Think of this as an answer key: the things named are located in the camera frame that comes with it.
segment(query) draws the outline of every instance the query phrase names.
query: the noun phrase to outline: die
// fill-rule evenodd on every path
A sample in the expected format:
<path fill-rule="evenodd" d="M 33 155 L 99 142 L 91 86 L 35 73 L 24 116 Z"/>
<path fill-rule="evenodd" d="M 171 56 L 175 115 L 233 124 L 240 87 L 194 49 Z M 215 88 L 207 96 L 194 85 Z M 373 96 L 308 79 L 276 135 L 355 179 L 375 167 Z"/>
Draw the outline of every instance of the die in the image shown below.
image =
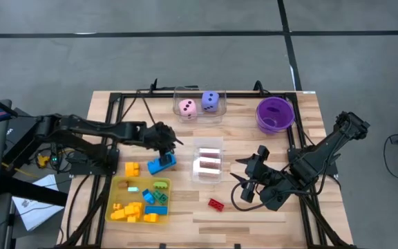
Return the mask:
<path fill-rule="evenodd" d="M 218 110 L 219 93 L 206 91 L 202 94 L 202 108 L 204 111 L 215 112 Z"/>
<path fill-rule="evenodd" d="M 192 120 L 198 115 L 194 100 L 186 99 L 179 102 L 179 110 L 184 120 Z"/>

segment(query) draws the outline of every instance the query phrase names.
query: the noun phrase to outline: red lego brick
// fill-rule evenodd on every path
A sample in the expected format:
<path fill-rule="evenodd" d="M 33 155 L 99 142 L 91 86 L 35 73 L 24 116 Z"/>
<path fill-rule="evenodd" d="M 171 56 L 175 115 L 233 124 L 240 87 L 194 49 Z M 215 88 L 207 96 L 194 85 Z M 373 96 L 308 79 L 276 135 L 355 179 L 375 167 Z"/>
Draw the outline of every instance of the red lego brick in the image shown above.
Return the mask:
<path fill-rule="evenodd" d="M 224 209 L 224 205 L 215 199 L 210 199 L 210 201 L 208 202 L 208 206 L 214 208 L 219 212 L 222 212 L 222 210 Z"/>

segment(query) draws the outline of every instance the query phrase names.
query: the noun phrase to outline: pink die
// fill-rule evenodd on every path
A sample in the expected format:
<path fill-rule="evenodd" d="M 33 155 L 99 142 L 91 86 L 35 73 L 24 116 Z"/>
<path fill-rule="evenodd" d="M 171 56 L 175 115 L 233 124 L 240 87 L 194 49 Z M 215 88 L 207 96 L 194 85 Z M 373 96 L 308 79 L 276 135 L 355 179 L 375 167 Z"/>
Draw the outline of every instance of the pink die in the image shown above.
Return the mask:
<path fill-rule="evenodd" d="M 179 103 L 180 115 L 183 120 L 192 120 L 198 115 L 194 100 L 186 99 Z"/>

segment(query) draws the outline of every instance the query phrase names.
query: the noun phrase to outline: purple cup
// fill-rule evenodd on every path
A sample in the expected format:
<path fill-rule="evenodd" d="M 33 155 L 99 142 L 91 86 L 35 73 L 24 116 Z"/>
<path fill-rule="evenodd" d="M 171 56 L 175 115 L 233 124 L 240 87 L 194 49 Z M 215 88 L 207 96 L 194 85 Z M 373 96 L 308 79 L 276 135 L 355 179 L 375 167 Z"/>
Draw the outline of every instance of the purple cup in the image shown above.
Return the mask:
<path fill-rule="evenodd" d="M 256 121 L 263 133 L 277 133 L 294 122 L 293 108 L 282 98 L 266 98 L 257 106 Z"/>

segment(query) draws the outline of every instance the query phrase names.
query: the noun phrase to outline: wooden tabletop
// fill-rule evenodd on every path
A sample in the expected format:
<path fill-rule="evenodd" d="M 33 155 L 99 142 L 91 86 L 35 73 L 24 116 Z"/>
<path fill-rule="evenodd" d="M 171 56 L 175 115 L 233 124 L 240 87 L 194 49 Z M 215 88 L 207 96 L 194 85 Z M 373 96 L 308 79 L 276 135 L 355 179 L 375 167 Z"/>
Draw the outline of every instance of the wooden tabletop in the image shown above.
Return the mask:
<path fill-rule="evenodd" d="M 109 91 L 93 93 L 88 111 L 89 120 L 105 121 L 109 95 Z M 317 143 L 326 136 L 326 133 L 316 94 L 297 92 L 297 96 L 304 130 Z M 160 243 L 166 243 L 168 248 L 232 248 L 235 243 L 240 243 L 243 248 L 306 248 L 299 199 L 296 196 L 291 196 L 277 212 L 263 207 L 251 212 L 239 212 L 230 201 L 231 189 L 237 181 L 229 173 L 246 176 L 244 175 L 245 166 L 236 163 L 236 159 L 251 156 L 256 153 L 259 145 L 265 145 L 270 151 L 265 164 L 274 169 L 281 169 L 288 163 L 286 152 L 289 145 L 286 132 L 268 136 L 260 132 L 256 126 L 254 114 L 261 100 L 261 98 L 228 98 L 227 113 L 221 123 L 185 124 L 179 122 L 178 117 L 173 114 L 171 98 L 147 98 L 146 101 L 155 120 L 163 121 L 166 125 L 173 127 L 176 136 L 184 143 L 183 146 L 176 148 L 178 163 L 157 174 L 157 177 L 167 177 L 172 182 L 169 223 L 150 225 L 106 222 L 102 247 L 157 248 Z M 141 99 L 136 100 L 124 120 L 146 121 L 151 124 Z M 194 183 L 191 181 L 194 138 L 210 136 L 224 139 L 222 182 L 217 185 Z M 100 142 L 100 138 L 84 137 L 93 143 Z M 124 175 L 126 161 L 135 161 L 141 164 L 141 176 L 150 176 L 146 163 L 148 160 L 157 158 L 158 152 L 124 145 L 120 145 L 119 149 L 120 163 L 117 175 Z M 83 176 L 74 178 L 70 187 L 61 225 L 64 234 L 68 207 L 82 179 Z M 77 228 L 86 215 L 92 182 L 93 176 L 84 183 L 76 197 L 70 233 Z M 104 179 L 101 180 L 99 186 L 103 184 Z M 240 193 L 241 189 L 236 192 L 235 197 L 237 204 L 242 208 L 260 203 L 257 195 L 252 204 L 246 203 L 239 199 Z M 208 207 L 210 198 L 225 204 L 223 212 L 217 212 Z M 325 183 L 323 192 L 319 195 L 319 201 L 321 211 L 328 223 L 344 241 L 352 243 L 339 186 L 331 179 Z M 98 216 L 99 212 L 93 219 L 90 243 L 95 241 Z M 317 243 L 315 221 L 311 214 L 310 221 L 314 242 Z"/>

